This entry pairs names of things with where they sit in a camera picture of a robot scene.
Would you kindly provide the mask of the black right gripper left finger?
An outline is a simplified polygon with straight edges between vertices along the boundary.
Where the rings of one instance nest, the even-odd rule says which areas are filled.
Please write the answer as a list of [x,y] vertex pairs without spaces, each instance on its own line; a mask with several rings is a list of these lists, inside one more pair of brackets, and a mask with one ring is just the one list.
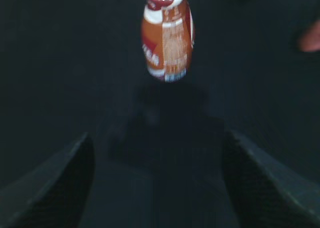
[[94,143],[84,133],[1,189],[1,227],[78,227],[94,173]]

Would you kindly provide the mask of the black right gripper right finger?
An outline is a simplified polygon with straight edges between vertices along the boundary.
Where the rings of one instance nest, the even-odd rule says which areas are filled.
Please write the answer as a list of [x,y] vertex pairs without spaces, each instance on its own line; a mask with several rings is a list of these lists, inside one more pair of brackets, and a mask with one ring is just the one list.
[[224,133],[222,173],[240,227],[319,227],[320,186],[245,136]]

